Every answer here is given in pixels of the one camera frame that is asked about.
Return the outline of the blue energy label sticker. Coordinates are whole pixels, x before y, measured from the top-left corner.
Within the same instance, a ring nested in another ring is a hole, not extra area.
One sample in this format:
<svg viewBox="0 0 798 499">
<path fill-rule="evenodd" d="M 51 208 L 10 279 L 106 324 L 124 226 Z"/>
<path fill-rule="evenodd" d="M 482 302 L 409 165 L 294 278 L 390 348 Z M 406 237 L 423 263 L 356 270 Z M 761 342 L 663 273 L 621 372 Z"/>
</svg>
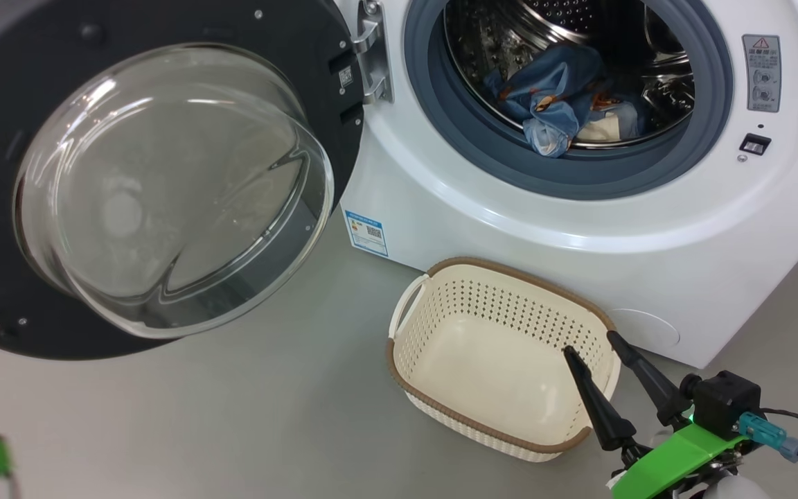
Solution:
<svg viewBox="0 0 798 499">
<path fill-rule="evenodd" d="M 383 225 L 379 221 L 363 217 L 352 211 L 343 211 L 343 213 L 346 221 L 346 231 L 348 231 L 353 247 L 382 256 L 382 258 L 389 257 Z"/>
</svg>

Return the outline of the round white drain filter cover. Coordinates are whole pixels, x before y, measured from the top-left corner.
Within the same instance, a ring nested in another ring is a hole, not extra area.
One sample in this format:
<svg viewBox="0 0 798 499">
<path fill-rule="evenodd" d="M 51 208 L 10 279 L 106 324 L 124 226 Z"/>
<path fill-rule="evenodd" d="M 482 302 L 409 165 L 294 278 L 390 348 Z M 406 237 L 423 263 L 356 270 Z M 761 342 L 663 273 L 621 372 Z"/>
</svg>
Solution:
<svg viewBox="0 0 798 499">
<path fill-rule="evenodd" d="M 615 308 L 609 310 L 608 315 L 621 337 L 647 351 L 661 353 L 680 341 L 680 334 L 674 326 L 642 310 Z"/>
</svg>

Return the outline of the silver door hinge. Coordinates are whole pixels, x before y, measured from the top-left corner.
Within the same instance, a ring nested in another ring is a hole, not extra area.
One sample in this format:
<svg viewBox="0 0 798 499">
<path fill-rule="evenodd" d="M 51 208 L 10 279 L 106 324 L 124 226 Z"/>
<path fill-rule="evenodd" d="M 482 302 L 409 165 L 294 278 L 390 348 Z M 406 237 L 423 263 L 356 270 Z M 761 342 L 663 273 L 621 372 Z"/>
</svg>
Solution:
<svg viewBox="0 0 798 499">
<path fill-rule="evenodd" d="M 363 77 L 365 105 L 393 102 L 385 8 L 379 0 L 359 0 L 353 51 Z"/>
</svg>

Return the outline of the black washer door glass bowl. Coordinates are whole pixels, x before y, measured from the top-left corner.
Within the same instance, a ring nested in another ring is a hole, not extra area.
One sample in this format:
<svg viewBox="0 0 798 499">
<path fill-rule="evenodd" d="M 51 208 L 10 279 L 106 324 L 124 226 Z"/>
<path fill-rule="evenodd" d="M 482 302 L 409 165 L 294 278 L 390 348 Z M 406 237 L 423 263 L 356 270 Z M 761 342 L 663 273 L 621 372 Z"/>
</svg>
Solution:
<svg viewBox="0 0 798 499">
<path fill-rule="evenodd" d="M 247 315 L 363 124 L 335 0 L 0 0 L 0 350 L 107 359 Z"/>
</svg>

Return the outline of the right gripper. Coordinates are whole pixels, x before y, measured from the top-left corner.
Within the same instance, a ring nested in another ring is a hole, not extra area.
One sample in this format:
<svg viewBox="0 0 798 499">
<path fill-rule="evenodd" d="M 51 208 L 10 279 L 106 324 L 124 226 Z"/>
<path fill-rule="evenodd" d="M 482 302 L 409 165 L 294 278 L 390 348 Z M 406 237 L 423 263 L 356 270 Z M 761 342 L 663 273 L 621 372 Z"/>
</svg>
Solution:
<svg viewBox="0 0 798 499">
<path fill-rule="evenodd" d="M 618 332 L 608 331 L 607 339 L 621 363 L 639 379 L 640 385 L 655 405 L 659 423 L 670 427 L 685 427 L 690 424 L 690 420 L 685 417 L 685 412 L 691 408 L 690 400 L 681 394 L 677 385 L 674 385 Z M 599 445 L 605 451 L 621 451 L 623 468 L 612 471 L 611 474 L 612 479 L 620 477 L 653 449 L 651 446 L 635 442 L 635 427 L 630 421 L 621 417 L 601 389 L 596 386 L 589 367 L 576 349 L 567 345 L 563 348 L 563 355 Z"/>
</svg>

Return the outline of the blue cartoon garment cream lining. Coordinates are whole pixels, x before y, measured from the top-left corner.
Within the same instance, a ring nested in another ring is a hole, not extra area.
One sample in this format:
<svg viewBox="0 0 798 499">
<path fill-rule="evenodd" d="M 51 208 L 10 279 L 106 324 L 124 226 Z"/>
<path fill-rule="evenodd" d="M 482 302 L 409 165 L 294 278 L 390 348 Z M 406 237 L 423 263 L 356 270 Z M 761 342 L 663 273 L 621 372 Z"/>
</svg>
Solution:
<svg viewBox="0 0 798 499">
<path fill-rule="evenodd" d="M 639 95 L 600 91 L 590 98 L 577 142 L 608 144 L 638 139 L 647 131 L 648 111 Z"/>
</svg>

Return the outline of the cream laundry basket brown rim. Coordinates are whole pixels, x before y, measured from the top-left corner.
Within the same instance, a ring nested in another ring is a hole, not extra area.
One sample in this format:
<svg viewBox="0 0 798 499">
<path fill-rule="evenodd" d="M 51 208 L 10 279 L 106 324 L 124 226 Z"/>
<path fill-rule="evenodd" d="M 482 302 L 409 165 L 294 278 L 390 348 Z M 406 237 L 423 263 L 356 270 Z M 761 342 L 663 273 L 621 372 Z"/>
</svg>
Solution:
<svg viewBox="0 0 798 499">
<path fill-rule="evenodd" d="M 592 433 L 562 350 L 572 345 L 607 398 L 621 361 L 609 315 L 586 298 L 476 258 L 433 265 L 403 292 L 387 369 L 416 408 L 454 432 L 528 462 Z"/>
</svg>

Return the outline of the grey warning sticker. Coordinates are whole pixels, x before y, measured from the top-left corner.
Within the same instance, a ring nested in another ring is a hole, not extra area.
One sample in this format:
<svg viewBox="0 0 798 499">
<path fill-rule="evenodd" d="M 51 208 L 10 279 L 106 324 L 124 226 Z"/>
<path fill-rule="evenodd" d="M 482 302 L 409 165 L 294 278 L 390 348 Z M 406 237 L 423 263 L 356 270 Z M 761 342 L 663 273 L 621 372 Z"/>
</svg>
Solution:
<svg viewBox="0 0 798 499">
<path fill-rule="evenodd" d="M 747 109 L 754 112 L 779 113 L 782 65 L 778 35 L 744 34 L 747 76 Z"/>
</svg>

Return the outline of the grey rubber door gasket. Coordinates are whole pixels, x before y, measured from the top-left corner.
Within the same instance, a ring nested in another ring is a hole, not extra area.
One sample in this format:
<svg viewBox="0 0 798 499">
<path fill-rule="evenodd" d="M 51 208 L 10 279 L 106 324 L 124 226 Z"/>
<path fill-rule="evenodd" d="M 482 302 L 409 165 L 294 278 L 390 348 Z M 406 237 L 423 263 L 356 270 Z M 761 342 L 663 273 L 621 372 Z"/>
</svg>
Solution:
<svg viewBox="0 0 798 499">
<path fill-rule="evenodd" d="M 475 103 L 450 66 L 443 10 L 449 0 L 411 0 L 403 53 L 411 87 L 435 132 L 470 168 L 538 195 L 604 201 L 639 195 L 677 179 L 718 142 L 732 109 L 734 68 L 718 22 L 703 0 L 646 0 L 680 35 L 693 57 L 693 116 L 639 145 L 573 150 L 558 159 L 536 154 Z"/>
</svg>

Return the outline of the white front-load washing machine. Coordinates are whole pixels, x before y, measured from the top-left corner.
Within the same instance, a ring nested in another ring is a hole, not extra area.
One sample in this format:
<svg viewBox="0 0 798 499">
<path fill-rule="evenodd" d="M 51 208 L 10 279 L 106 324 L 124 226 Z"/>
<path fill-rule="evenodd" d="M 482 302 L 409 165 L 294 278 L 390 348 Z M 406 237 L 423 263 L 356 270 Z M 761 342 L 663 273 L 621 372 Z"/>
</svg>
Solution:
<svg viewBox="0 0 798 499">
<path fill-rule="evenodd" d="M 642 310 L 680 334 L 663 356 L 703 367 L 798 262 L 798 0 L 703 0 L 734 68 L 718 142 L 691 170 L 639 195 L 538 195 L 470 168 L 435 132 L 411 87 L 411 0 L 385 8 L 393 102 L 365 113 L 343 211 L 379 221 L 392 261 L 419 270 L 471 256 L 540 276 L 605 312 Z M 744 34 L 778 35 L 779 113 L 747 109 Z M 745 134 L 772 139 L 745 154 Z"/>
</svg>

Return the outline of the small blue cartoon garment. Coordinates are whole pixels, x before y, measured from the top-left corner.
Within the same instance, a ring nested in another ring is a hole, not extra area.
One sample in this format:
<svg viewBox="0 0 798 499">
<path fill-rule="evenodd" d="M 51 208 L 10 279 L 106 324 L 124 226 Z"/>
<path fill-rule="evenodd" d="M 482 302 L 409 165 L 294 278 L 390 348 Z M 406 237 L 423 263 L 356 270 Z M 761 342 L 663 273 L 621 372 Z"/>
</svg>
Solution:
<svg viewBox="0 0 798 499">
<path fill-rule="evenodd" d="M 508 80 L 492 71 L 484 86 L 497 110 L 522 124 L 535 152 L 557 158 L 589 123 L 604 78 L 605 64 L 595 49 L 554 45 Z"/>
</svg>

